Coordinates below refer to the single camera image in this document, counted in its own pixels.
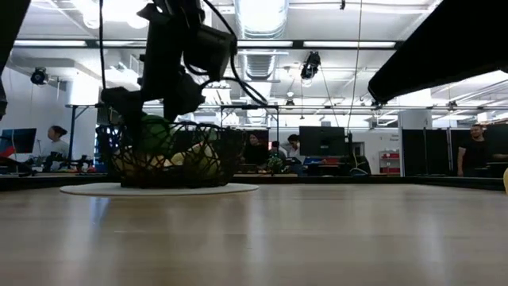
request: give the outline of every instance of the computer monitor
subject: computer monitor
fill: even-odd
[[[346,136],[342,127],[300,126],[300,155],[344,156]]]
[[[0,138],[0,153],[13,147],[13,142],[17,154],[32,153],[36,133],[37,129],[35,128],[4,129]]]

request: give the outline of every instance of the security camera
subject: security camera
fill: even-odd
[[[32,76],[30,76],[30,81],[38,86],[48,84],[49,75],[46,73],[46,68],[35,68]]]

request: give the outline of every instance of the black wire basket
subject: black wire basket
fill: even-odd
[[[96,131],[101,161],[122,187],[224,186],[237,171],[244,142],[240,130],[158,117],[136,131],[125,125]]]

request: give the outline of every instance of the ceiling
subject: ceiling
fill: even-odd
[[[125,3],[135,1],[139,0],[125,0]],[[360,12],[360,0],[348,0],[344,10],[338,9],[340,1],[290,0],[289,2],[290,9],[283,39],[358,41],[360,35],[361,41],[404,41],[440,1],[365,0],[361,5],[362,12]],[[212,3],[223,13],[228,23],[237,29],[233,0],[213,0]],[[224,25],[216,16],[212,17],[211,25],[214,28],[225,30]],[[104,24],[106,40],[142,40],[146,38],[146,34],[147,29],[134,29],[125,22],[106,21]],[[89,29],[84,25],[81,12],[75,9],[71,0],[32,0],[32,5],[18,36],[18,39],[46,40],[97,38],[98,30]],[[279,51],[283,54],[278,56],[275,78],[271,81],[272,85],[268,92],[272,102],[278,100],[279,104],[283,104],[287,99],[287,93],[292,92],[293,98],[304,98],[306,105],[326,105],[329,104],[331,98],[334,103],[343,106],[350,106],[352,100],[355,105],[366,102],[370,105],[368,81],[394,53],[389,50],[362,50],[359,52],[356,50],[318,50],[322,69],[315,75],[310,87],[302,87],[299,72],[301,64],[308,57],[310,50],[280,49]],[[140,49],[108,48],[106,50],[106,66],[115,66],[118,62],[129,66],[132,60],[131,56],[135,59],[142,52],[143,50]],[[71,71],[69,71],[69,67],[59,69],[55,64],[51,72],[52,75],[64,79],[72,78],[74,74],[80,72],[85,72],[96,79],[101,74],[97,49],[16,47],[12,58],[14,59],[13,63],[25,70],[34,68],[36,60],[39,60],[40,63],[41,59],[47,63],[58,59],[75,61],[74,67],[77,68],[71,69]],[[432,89],[434,104],[445,105],[450,99],[469,94],[471,98],[463,102],[464,105],[506,105],[504,99],[508,99],[508,89],[504,88],[503,84],[499,84],[499,88],[493,91],[485,91],[478,96],[474,96],[474,93],[507,79],[508,75],[498,71],[446,87],[434,87]],[[232,85],[231,99],[239,99],[241,91],[235,84]],[[310,111],[311,114],[318,112],[326,114],[329,111]],[[446,114],[446,111],[436,111],[435,113]]]

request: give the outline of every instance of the green ball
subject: green ball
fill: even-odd
[[[147,114],[142,119],[140,150],[148,154],[170,154],[174,130],[166,118]]]

